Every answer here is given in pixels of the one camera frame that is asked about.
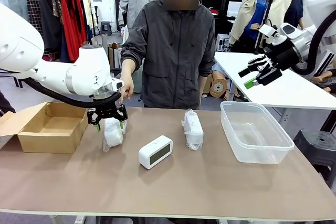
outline gray hoodie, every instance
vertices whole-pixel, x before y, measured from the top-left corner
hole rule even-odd
[[[118,25],[124,25],[122,15],[127,12],[127,27],[131,29],[141,9],[150,1],[152,0],[120,0]]]
[[[123,45],[121,58],[136,70],[144,59],[141,98],[153,108],[196,109],[198,77],[208,77],[214,64],[215,21],[199,5],[189,12],[170,11],[162,0],[144,6]]]

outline white digital clock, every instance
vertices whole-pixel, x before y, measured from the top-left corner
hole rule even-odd
[[[168,157],[173,151],[173,141],[166,136],[159,136],[139,150],[139,162],[150,169]]]

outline clear plastic bin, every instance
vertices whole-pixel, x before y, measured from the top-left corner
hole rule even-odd
[[[294,142],[265,109],[250,102],[222,102],[221,121],[230,146],[240,162],[279,164]]]

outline robotic arm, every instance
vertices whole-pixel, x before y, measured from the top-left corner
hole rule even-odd
[[[267,25],[260,29],[266,37],[274,37],[274,41],[265,48],[264,56],[250,61],[247,69],[239,73],[243,77],[259,72],[255,79],[245,83],[247,89],[259,84],[266,86],[282,76],[281,70],[289,68],[300,75],[311,74],[320,54],[320,43],[336,44],[336,0],[308,0],[307,8],[314,25],[305,30],[287,23],[280,27],[280,32],[277,27]],[[303,62],[307,63],[305,69],[297,66]]]
[[[75,63],[42,60],[44,43],[40,33],[15,12],[0,3],[0,68],[22,79],[35,90],[73,106],[89,109],[88,121],[127,119],[124,105],[116,106],[123,82],[111,78],[102,47],[84,45]],[[73,100],[61,94],[90,96],[93,102]]]

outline table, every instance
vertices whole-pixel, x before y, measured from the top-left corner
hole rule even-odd
[[[198,111],[204,144],[191,151],[183,110],[128,108],[122,145],[102,152],[89,125],[74,154],[23,153],[16,138],[0,150],[0,211],[46,215],[329,220],[336,197],[297,150],[279,165],[240,163],[219,111]],[[160,135],[171,156],[151,170],[139,149]]]
[[[246,89],[244,83],[257,76],[257,72],[249,73],[241,78],[239,72],[247,68],[249,61],[257,58],[254,54],[217,52],[215,60],[232,80],[229,101],[233,100],[235,87],[250,101],[268,107],[285,108],[280,124],[285,126],[292,108],[335,110],[336,98],[310,81],[291,70],[282,72],[282,77],[267,86],[258,85]]]

